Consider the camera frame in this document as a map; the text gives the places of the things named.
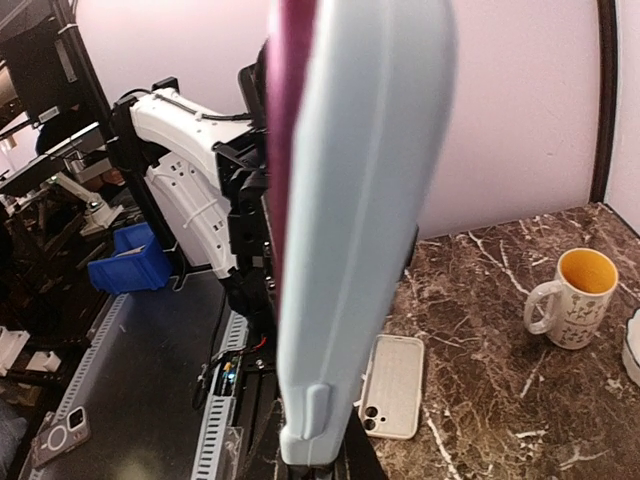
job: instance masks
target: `pink wall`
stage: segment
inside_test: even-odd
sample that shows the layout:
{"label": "pink wall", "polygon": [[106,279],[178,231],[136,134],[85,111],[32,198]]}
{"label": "pink wall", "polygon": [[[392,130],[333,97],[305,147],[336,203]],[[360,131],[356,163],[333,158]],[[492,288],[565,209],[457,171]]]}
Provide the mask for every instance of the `pink wall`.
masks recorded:
{"label": "pink wall", "polygon": [[238,70],[267,36],[267,0],[80,0],[78,25],[110,102],[178,77],[191,100],[245,112]]}
{"label": "pink wall", "polygon": [[[236,75],[265,38],[269,4],[81,0],[78,24],[110,101],[175,75],[186,96],[231,113],[244,111]],[[457,97],[422,235],[586,203],[598,118],[596,2],[454,6]]]}
{"label": "pink wall", "polygon": [[618,108],[606,201],[640,233],[640,2],[618,0]]}
{"label": "pink wall", "polygon": [[455,106],[423,236],[587,202],[599,98],[595,1],[454,1]]}

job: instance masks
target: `mug pattern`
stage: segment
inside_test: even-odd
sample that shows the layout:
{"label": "mug pattern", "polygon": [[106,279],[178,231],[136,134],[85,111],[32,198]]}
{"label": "mug pattern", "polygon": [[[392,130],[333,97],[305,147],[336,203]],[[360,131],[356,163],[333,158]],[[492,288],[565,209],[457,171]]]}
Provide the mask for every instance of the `mug pattern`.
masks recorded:
{"label": "mug pattern", "polygon": [[604,317],[610,295],[601,298],[585,297],[577,293],[556,300],[555,327],[549,338],[563,348],[577,349],[586,346]]}

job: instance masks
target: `maroon strip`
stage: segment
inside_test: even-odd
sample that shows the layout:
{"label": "maroon strip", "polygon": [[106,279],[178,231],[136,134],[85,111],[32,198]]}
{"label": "maroon strip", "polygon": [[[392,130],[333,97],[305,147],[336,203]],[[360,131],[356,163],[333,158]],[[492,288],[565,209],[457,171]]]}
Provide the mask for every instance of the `maroon strip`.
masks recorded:
{"label": "maroon strip", "polygon": [[293,133],[313,40],[316,0],[280,0],[267,46],[269,213],[281,285]]}

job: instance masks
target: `mug handle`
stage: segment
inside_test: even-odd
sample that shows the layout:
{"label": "mug handle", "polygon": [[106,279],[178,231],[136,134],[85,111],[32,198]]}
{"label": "mug handle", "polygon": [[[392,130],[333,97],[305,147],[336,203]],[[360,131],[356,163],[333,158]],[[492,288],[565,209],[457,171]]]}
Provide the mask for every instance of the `mug handle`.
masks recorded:
{"label": "mug handle", "polygon": [[546,312],[542,316],[542,320],[535,323],[531,323],[531,317],[533,316],[533,309],[536,307],[538,302],[549,295],[557,295],[562,292],[562,290],[562,283],[559,280],[552,280],[550,282],[541,283],[531,291],[529,298],[527,298],[527,301],[524,304],[524,326],[527,330],[534,335],[540,335],[541,333],[548,332],[553,328],[553,319],[549,312]]}

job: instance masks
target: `white mug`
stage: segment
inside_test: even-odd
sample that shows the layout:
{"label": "white mug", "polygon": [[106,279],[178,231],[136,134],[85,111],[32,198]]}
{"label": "white mug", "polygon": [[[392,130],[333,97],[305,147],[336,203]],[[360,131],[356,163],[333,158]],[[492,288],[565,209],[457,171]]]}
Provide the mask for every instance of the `white mug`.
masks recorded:
{"label": "white mug", "polygon": [[[524,306],[524,325],[531,333],[546,333],[562,348],[576,350],[590,342],[618,285],[618,270],[611,259],[589,248],[575,248],[558,260],[555,280],[538,285]],[[532,322],[541,300],[546,313]]]}

